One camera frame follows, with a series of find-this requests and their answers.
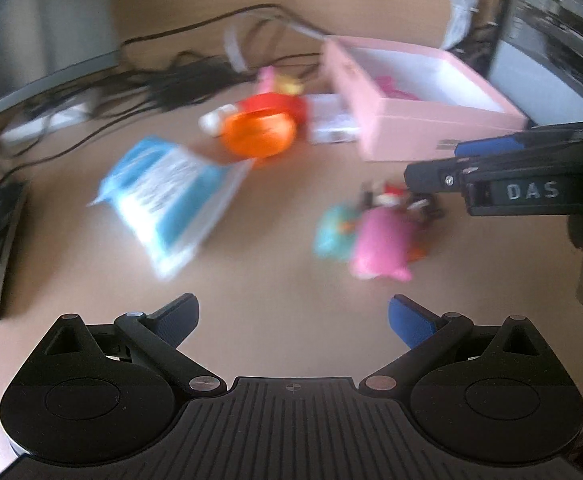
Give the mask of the orange red toy pot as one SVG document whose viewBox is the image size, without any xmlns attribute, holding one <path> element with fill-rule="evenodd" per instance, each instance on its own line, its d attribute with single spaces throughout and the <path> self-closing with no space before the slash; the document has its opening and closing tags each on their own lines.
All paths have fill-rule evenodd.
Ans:
<svg viewBox="0 0 583 480">
<path fill-rule="evenodd" d="M 303 96 L 266 92 L 249 96 L 223 120 L 220 140 L 242 158 L 264 159 L 284 153 L 296 141 L 308 117 Z"/>
</svg>

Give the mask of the white power strip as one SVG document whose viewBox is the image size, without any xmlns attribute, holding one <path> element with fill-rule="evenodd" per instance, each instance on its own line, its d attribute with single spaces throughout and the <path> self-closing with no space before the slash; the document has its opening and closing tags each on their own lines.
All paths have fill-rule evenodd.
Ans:
<svg viewBox="0 0 583 480">
<path fill-rule="evenodd" d="M 20 113 L 0 133 L 0 144 L 16 146 L 35 140 L 44 133 L 87 122 L 94 115 L 95 102 L 86 98 L 71 100 L 37 116 Z"/>
</svg>

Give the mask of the blue white wipes pack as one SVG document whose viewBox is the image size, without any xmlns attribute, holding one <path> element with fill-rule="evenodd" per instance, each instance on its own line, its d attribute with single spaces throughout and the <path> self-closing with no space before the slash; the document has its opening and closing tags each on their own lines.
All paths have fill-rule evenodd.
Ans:
<svg viewBox="0 0 583 480">
<path fill-rule="evenodd" d="M 157 136 L 140 140 L 100 181 L 107 203 L 144 247 L 154 273 L 173 278 L 196 257 L 252 169 L 222 165 Z"/>
</svg>

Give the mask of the white usb hub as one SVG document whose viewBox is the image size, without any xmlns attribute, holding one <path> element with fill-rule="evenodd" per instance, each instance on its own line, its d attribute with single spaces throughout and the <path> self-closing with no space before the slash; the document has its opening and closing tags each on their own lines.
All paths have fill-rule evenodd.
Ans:
<svg viewBox="0 0 583 480">
<path fill-rule="evenodd" d="M 311 144 L 355 142 L 360 127 L 341 96 L 334 93 L 309 94 L 307 139 Z"/>
</svg>

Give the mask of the small white bottle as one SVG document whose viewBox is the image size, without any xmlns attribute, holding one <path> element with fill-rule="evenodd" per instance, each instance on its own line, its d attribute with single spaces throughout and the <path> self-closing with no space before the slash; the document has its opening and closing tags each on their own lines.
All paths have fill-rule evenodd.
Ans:
<svg viewBox="0 0 583 480">
<path fill-rule="evenodd" d="M 225 104 L 214 108 L 211 112 L 202 115 L 198 125 L 203 133 L 208 136 L 219 136 L 226 118 L 235 115 L 239 108 L 234 104 Z"/>
</svg>

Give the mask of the pink pig toy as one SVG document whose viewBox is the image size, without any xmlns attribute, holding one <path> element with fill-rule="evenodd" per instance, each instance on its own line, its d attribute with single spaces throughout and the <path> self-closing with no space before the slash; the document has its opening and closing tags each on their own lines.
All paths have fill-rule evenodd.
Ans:
<svg viewBox="0 0 583 480">
<path fill-rule="evenodd" d="M 357 225 L 350 272 L 361 280 L 391 278 L 409 282 L 410 263 L 424 257 L 416 238 L 421 225 L 408 214 L 387 207 L 366 210 Z"/>
</svg>

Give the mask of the black power adapter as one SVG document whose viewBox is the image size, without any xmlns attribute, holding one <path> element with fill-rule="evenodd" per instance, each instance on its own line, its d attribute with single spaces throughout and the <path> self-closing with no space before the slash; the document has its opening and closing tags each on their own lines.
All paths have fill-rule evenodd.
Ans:
<svg viewBox="0 0 583 480">
<path fill-rule="evenodd" d="M 227 88 L 241 84 L 244 77 L 229 62 L 211 56 L 183 65 L 171 65 L 148 79 L 148 101 L 162 110 L 197 104 Z"/>
</svg>

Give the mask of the computer tower case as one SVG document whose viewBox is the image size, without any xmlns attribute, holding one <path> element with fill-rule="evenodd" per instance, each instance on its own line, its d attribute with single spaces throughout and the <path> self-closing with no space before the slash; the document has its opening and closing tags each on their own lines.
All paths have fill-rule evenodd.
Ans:
<svg viewBox="0 0 583 480">
<path fill-rule="evenodd" d="M 583 122 L 583 0 L 504 0 L 488 79 L 534 125 Z"/>
</svg>

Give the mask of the curved black monitor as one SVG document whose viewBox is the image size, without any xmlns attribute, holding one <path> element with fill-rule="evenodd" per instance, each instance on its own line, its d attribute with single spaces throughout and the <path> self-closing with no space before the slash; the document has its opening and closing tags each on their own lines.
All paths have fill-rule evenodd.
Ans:
<svg viewBox="0 0 583 480">
<path fill-rule="evenodd" d="M 118 63 L 111 0 L 0 0 L 0 114 Z"/>
</svg>

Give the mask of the pink cardboard box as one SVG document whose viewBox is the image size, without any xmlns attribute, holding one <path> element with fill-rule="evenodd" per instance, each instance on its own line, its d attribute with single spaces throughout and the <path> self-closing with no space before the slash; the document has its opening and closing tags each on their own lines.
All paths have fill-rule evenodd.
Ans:
<svg viewBox="0 0 583 480">
<path fill-rule="evenodd" d="M 321 72 L 357 127 L 368 162 L 449 158 L 456 145 L 526 128 L 528 118 L 450 52 L 329 36 Z"/>
</svg>

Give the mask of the pink yellow small toy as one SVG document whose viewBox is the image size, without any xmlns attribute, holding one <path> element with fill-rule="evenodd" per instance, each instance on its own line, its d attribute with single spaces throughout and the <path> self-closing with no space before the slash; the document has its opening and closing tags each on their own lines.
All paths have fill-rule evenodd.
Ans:
<svg viewBox="0 0 583 480">
<path fill-rule="evenodd" d="M 274 66 L 260 68 L 256 76 L 256 94 L 279 93 L 285 96 L 300 96 L 303 91 L 305 85 L 299 78 L 283 74 Z"/>
</svg>

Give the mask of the doll keychain with bell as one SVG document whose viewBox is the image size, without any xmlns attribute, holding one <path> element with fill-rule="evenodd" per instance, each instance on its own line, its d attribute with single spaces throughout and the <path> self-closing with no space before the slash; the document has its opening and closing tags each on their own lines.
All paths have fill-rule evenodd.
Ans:
<svg viewBox="0 0 583 480">
<path fill-rule="evenodd" d="M 444 217 L 438 197 L 417 194 L 389 180 L 365 182 L 356 202 L 340 203 L 323 214 L 316 226 L 313 252 L 319 258 L 349 261 L 357 240 L 357 223 L 366 210 L 389 207 L 409 214 L 416 223 L 430 226 Z"/>
</svg>

